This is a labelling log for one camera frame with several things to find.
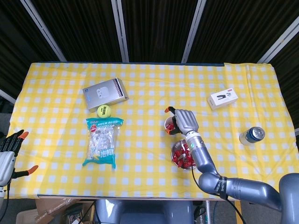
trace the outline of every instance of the plastic bag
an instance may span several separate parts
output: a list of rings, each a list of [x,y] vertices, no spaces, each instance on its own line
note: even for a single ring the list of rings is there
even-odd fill
[[[123,120],[120,118],[88,118],[87,128],[89,133],[89,145],[87,158],[83,166],[89,162],[97,164],[115,164],[115,143],[119,127]]]

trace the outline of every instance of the cardboard box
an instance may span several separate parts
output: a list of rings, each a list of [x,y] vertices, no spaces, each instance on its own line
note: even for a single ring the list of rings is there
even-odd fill
[[[217,108],[231,104],[231,103],[235,102],[237,99],[238,99],[238,96],[235,93],[234,89],[229,88],[227,90],[223,90],[223,91],[211,94],[207,98],[207,101],[208,101],[211,109],[215,110]]]
[[[37,224],[47,224],[54,216],[65,211],[68,207],[78,202],[80,199],[36,199],[36,209],[38,216],[36,217]]]
[[[90,112],[96,111],[103,104],[111,105],[128,99],[125,87],[119,78],[84,88],[83,94]]]

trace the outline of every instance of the floor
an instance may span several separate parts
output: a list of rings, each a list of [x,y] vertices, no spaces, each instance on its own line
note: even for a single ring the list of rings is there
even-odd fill
[[[10,105],[5,105],[1,109],[0,113],[0,132],[7,134],[9,128],[9,120],[11,116],[12,108]],[[219,201],[215,208],[215,201],[210,202],[210,224],[240,224],[236,220],[235,210],[225,201]],[[16,222],[16,216],[20,211],[34,209],[36,207],[33,199],[10,199],[8,204],[8,210],[3,224],[14,224]],[[247,224],[278,224],[280,221],[280,213],[266,207],[249,204],[248,202],[241,202],[242,215]],[[51,224],[59,224],[59,217],[56,217]]]

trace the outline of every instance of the yellow tennis ball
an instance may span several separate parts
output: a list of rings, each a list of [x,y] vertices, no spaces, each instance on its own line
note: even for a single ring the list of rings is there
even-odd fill
[[[100,118],[109,118],[111,116],[111,109],[107,105],[101,105],[98,107],[98,116]]]

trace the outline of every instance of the table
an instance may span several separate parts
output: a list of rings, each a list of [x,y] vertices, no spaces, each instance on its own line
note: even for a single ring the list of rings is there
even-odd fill
[[[82,167],[87,150],[82,88],[118,77],[129,100],[112,105],[124,119],[111,165]],[[212,111],[209,94],[234,88],[239,99]],[[39,165],[13,180],[11,196],[213,198],[197,188],[191,171],[170,160],[171,145],[183,137],[164,132],[167,106],[192,110],[220,174],[264,181],[278,190],[279,179],[299,172],[294,127],[270,64],[183,66],[154,64],[33,63],[15,103],[9,133],[25,129],[16,171]],[[252,126],[263,141],[245,147],[238,136]]]

